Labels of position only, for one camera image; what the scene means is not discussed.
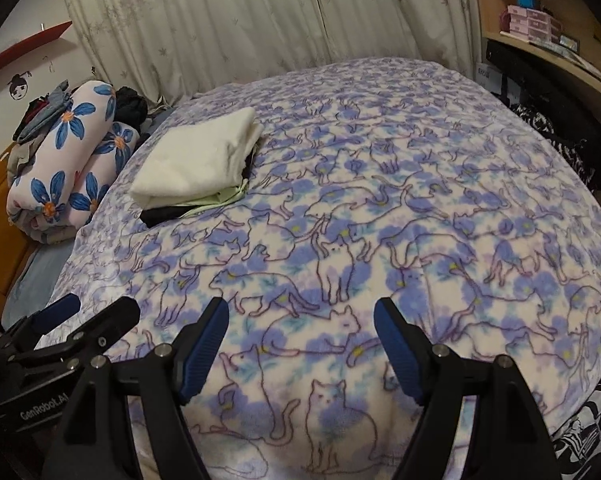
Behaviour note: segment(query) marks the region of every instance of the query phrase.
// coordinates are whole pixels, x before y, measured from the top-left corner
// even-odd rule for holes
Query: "blue flower print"
[[[104,113],[104,119],[106,121],[116,111],[116,91],[112,85],[98,85],[94,88],[94,92],[96,92],[98,95],[109,95],[109,101],[107,101],[107,110]]]
[[[107,191],[109,191],[109,186],[105,184],[101,189],[98,189],[98,180],[90,171],[85,178],[85,190],[87,191],[87,196],[82,193],[72,193],[69,195],[69,205],[77,211],[89,211],[91,214],[87,222],[85,222],[88,224],[92,220],[92,216],[94,216],[98,205],[103,201]]]
[[[60,219],[60,214],[65,211],[65,204],[59,204],[62,189],[65,186],[65,172],[58,171],[52,176],[50,182],[50,192],[47,193],[45,184],[42,181],[34,178],[31,184],[32,195],[36,202],[42,204],[38,206],[36,211],[42,212],[48,223],[57,222]]]
[[[73,110],[68,108],[53,126],[53,128],[56,128],[60,124],[56,131],[56,149],[59,150],[65,145],[68,130],[71,130],[78,139],[83,140],[83,137],[85,137],[85,127],[79,116],[93,114],[95,111],[96,107],[91,103],[81,103]]]
[[[134,136],[134,132],[129,128],[124,130],[120,127],[120,123],[114,123],[113,132],[107,132],[104,139],[94,150],[94,154],[102,155],[109,153],[114,148],[116,149],[116,175],[120,174],[122,168],[127,164],[132,156],[132,149],[129,147],[129,142]]]

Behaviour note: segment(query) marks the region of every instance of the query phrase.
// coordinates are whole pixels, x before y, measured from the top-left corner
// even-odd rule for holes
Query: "metal bolt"
[[[513,366],[513,359],[508,355],[499,355],[496,363],[502,368],[511,368]]]
[[[97,355],[95,357],[92,357],[91,364],[94,368],[98,369],[102,368],[107,363],[107,361],[108,359],[104,355]]]
[[[75,368],[78,368],[79,364],[80,364],[80,361],[78,360],[78,358],[74,357],[73,359],[70,359],[69,361],[67,361],[67,370],[73,370]]]
[[[447,357],[449,355],[449,347],[446,345],[434,345],[431,347],[431,350],[438,357]]]
[[[158,357],[167,357],[172,352],[172,346],[169,343],[161,343],[154,348],[154,353]]]

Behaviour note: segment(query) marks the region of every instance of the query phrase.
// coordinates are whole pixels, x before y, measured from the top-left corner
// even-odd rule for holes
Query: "black and white fabric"
[[[595,191],[599,188],[594,180],[596,169],[590,164],[586,164],[583,156],[581,156],[584,155],[583,151],[587,139],[581,139],[579,142],[571,142],[570,140],[558,137],[555,134],[552,121],[531,105],[512,105],[511,111],[549,141],[590,191]]]
[[[563,480],[579,480],[601,452],[601,379],[589,399],[553,437]]]

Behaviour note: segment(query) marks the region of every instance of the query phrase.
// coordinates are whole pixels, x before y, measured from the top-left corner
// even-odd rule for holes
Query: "curtain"
[[[153,102],[367,56],[472,77],[476,0],[65,0],[99,77]]]

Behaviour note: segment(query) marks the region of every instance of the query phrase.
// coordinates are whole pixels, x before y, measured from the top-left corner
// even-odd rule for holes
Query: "folded white cloth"
[[[256,111],[242,108],[211,121],[165,132],[130,188],[143,209],[203,198],[240,186],[245,158],[263,132]]]

